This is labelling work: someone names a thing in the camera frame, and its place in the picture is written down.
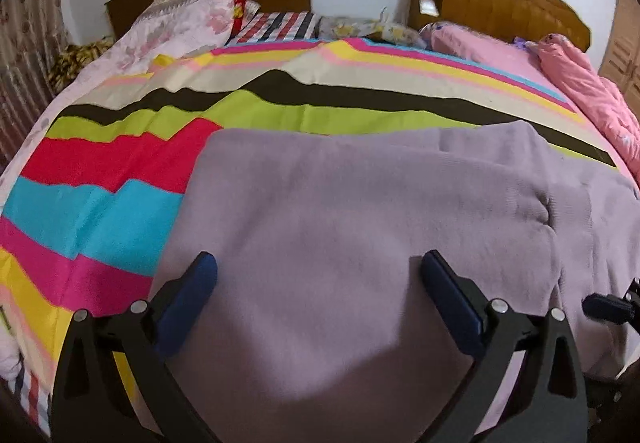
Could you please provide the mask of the red plaid bed sheet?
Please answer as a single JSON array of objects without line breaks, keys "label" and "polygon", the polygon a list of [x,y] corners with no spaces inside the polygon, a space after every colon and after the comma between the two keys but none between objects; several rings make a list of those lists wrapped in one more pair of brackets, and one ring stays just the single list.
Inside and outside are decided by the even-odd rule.
[{"label": "red plaid bed sheet", "polygon": [[320,20],[314,12],[257,13],[230,44],[314,39]]}]

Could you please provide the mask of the pink rumpled duvet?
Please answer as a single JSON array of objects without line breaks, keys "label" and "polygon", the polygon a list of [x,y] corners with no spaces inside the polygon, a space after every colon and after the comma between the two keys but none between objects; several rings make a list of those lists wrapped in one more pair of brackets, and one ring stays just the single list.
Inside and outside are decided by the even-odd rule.
[{"label": "pink rumpled duvet", "polygon": [[563,35],[545,36],[536,51],[544,76],[591,120],[639,179],[639,122],[620,89],[600,76],[588,56]]}]

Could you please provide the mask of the yellow black patterned blanket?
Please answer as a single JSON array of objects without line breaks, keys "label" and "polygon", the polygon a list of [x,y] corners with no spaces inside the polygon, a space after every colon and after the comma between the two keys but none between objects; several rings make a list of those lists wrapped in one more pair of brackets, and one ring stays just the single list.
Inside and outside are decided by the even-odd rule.
[{"label": "yellow black patterned blanket", "polygon": [[69,44],[56,58],[50,72],[48,82],[55,94],[60,94],[68,87],[86,66],[99,59],[113,47],[114,36],[105,36],[88,44]]}]

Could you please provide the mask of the light wooden wardrobe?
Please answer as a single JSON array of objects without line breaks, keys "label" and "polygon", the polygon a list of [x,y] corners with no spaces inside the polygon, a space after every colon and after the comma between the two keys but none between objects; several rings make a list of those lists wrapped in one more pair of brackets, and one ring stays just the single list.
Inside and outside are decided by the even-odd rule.
[{"label": "light wooden wardrobe", "polygon": [[639,38],[638,0],[616,0],[611,33],[599,74],[614,82],[636,117],[640,112]]}]

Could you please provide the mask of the floral pleated curtain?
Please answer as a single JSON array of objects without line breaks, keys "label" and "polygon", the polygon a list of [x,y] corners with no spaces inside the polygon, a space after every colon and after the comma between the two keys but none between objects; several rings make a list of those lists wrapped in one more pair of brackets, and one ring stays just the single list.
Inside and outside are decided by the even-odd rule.
[{"label": "floral pleated curtain", "polygon": [[61,0],[1,0],[1,166],[54,99],[48,75],[68,45]]}]

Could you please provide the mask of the purple fleece pants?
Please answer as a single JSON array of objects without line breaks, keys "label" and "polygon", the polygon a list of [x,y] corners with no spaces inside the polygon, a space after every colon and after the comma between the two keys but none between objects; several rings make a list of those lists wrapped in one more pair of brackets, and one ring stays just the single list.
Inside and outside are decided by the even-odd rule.
[{"label": "purple fleece pants", "polygon": [[526,122],[323,137],[224,129],[196,159],[154,285],[218,283],[169,363],[226,442],[412,442],[470,367],[421,286],[438,250],[488,298],[562,309],[585,371],[638,347],[587,319],[639,275],[639,195]]}]

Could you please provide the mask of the yellow floral cloth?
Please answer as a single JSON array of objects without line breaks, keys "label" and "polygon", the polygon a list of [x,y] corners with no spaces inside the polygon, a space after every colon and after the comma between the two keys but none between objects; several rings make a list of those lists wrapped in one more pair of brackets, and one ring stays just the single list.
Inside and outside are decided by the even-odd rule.
[{"label": "yellow floral cloth", "polygon": [[410,27],[390,21],[347,16],[322,16],[318,25],[318,38],[324,41],[367,38],[375,42],[396,44],[396,46],[427,48],[425,40]]}]

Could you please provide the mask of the colourful striped blanket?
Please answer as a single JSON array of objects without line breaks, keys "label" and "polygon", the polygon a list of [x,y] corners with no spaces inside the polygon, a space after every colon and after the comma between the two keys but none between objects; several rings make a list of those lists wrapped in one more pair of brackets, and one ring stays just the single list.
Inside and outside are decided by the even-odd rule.
[{"label": "colourful striped blanket", "polygon": [[4,174],[1,307],[38,427],[74,311],[147,293],[208,137],[243,128],[368,134],[525,120],[566,155],[622,159],[564,94],[453,56],[365,39],[234,46],[113,75],[46,120]]}]

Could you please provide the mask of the pink floral quilt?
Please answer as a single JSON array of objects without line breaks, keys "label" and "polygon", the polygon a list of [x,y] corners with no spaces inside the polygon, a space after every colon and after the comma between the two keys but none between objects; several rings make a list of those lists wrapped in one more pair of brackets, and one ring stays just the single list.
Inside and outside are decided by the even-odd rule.
[{"label": "pink floral quilt", "polygon": [[108,78],[145,73],[159,55],[173,58],[204,47],[221,47],[230,39],[234,0],[154,0],[104,54],[46,107],[26,140],[1,174],[5,202],[15,181],[53,119]]}]

